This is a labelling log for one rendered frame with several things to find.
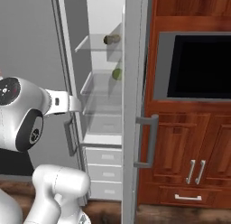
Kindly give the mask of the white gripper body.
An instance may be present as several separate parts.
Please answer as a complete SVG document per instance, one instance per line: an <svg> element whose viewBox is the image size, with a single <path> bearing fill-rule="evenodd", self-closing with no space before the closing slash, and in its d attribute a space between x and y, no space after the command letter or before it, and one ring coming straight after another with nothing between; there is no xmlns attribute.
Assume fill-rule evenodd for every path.
<svg viewBox="0 0 231 224"><path fill-rule="evenodd" d="M78 98L74 96L69 96L69 111L70 112L81 112L82 106Z"/></svg>

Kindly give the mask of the white fridge drawer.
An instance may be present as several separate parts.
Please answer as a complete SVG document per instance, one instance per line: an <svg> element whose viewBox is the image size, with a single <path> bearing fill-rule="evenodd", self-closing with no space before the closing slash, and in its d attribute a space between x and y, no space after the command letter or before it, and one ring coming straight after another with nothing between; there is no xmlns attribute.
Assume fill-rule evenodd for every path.
<svg viewBox="0 0 231 224"><path fill-rule="evenodd" d="M113 148L86 147L86 156L88 164L122 164L122 150Z"/></svg>
<svg viewBox="0 0 231 224"><path fill-rule="evenodd" d="M91 182L90 198L95 200L122 200L122 183Z"/></svg>
<svg viewBox="0 0 231 224"><path fill-rule="evenodd" d="M113 165L88 165L88 174L92 181L121 182L122 168Z"/></svg>

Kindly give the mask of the grey open fridge door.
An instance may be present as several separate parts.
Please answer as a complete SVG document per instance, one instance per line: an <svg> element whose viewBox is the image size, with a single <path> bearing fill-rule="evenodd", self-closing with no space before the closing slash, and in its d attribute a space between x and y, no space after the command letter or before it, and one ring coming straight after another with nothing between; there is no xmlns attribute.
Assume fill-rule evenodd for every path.
<svg viewBox="0 0 231 224"><path fill-rule="evenodd" d="M152 0L125 0L125 37L123 68L123 193L121 224L134 224L137 198L137 168L139 162L140 125L143 106L143 86L149 42Z"/></svg>

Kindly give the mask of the glass fridge shelf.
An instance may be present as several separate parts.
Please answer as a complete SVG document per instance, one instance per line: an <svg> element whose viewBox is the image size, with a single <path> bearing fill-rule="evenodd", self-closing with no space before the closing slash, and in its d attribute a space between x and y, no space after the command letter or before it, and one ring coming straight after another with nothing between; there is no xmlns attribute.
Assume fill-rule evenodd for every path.
<svg viewBox="0 0 231 224"><path fill-rule="evenodd" d="M74 51L91 50L91 51L121 51L122 38L120 42L106 45L103 39L106 35L113 34L90 34L74 49Z"/></svg>

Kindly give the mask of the grey closed fridge door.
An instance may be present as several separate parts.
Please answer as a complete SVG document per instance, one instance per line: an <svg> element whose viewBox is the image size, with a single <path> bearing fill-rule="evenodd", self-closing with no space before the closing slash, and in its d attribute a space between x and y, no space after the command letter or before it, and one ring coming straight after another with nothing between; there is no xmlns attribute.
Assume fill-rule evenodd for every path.
<svg viewBox="0 0 231 224"><path fill-rule="evenodd" d="M0 71L4 77L27 79L43 89L64 90L66 66L60 55L53 0L0 0ZM31 176L41 164L79 168L69 154L64 124L77 143L74 115L44 119L39 142L25 154L0 149L0 177Z"/></svg>

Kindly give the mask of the grey fridge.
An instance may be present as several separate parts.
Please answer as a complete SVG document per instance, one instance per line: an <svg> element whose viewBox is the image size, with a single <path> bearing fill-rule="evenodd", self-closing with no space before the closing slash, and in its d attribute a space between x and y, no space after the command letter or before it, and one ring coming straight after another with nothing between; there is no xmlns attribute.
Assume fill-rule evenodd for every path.
<svg viewBox="0 0 231 224"><path fill-rule="evenodd" d="M91 71L113 72L124 68L125 0L59 0L59 18L68 63L72 95L82 111L74 115L84 168L86 147L122 150L122 94L82 96L80 91ZM120 34L121 51L74 49L90 34Z"/></svg>

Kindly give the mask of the wooden cupboard door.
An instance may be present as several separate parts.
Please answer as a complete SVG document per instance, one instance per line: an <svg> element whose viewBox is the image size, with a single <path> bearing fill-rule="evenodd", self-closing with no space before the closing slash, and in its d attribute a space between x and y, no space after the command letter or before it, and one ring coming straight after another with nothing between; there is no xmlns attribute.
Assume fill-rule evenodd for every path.
<svg viewBox="0 0 231 224"><path fill-rule="evenodd" d="M187 184L190 160L197 159L210 114L161 113L152 169L154 182Z"/></svg>
<svg viewBox="0 0 231 224"><path fill-rule="evenodd" d="M215 185L231 184L231 117L217 116L218 128L210 159L209 177Z"/></svg>

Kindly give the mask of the green round food item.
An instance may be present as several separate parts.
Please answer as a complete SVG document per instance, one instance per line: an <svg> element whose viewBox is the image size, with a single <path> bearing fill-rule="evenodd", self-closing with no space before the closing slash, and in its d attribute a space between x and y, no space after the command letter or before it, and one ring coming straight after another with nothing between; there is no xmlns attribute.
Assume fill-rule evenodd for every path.
<svg viewBox="0 0 231 224"><path fill-rule="evenodd" d="M114 69L112 72L112 78L115 80L122 79L122 70L120 68Z"/></svg>

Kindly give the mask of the built-in black oven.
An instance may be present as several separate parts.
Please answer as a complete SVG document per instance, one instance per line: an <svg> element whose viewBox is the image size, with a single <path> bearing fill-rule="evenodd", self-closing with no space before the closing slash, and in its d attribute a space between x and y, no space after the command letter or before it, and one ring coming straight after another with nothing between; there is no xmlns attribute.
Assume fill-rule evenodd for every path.
<svg viewBox="0 0 231 224"><path fill-rule="evenodd" d="M231 32L161 32L152 98L231 102Z"/></svg>

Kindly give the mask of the wooden drawer front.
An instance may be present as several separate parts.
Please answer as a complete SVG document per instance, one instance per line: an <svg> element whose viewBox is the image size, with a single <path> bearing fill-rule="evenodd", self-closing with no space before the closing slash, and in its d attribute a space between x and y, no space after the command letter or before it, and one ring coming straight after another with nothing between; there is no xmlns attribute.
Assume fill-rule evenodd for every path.
<svg viewBox="0 0 231 224"><path fill-rule="evenodd" d="M160 187L160 204L211 207L219 190Z"/></svg>

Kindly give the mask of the wooden cupboard above oven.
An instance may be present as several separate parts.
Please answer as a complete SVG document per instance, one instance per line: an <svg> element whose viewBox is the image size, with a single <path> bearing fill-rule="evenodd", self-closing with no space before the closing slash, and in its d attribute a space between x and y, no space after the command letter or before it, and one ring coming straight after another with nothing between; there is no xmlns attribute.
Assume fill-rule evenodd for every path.
<svg viewBox="0 0 231 224"><path fill-rule="evenodd" d="M231 0L157 0L159 16L231 16Z"/></svg>

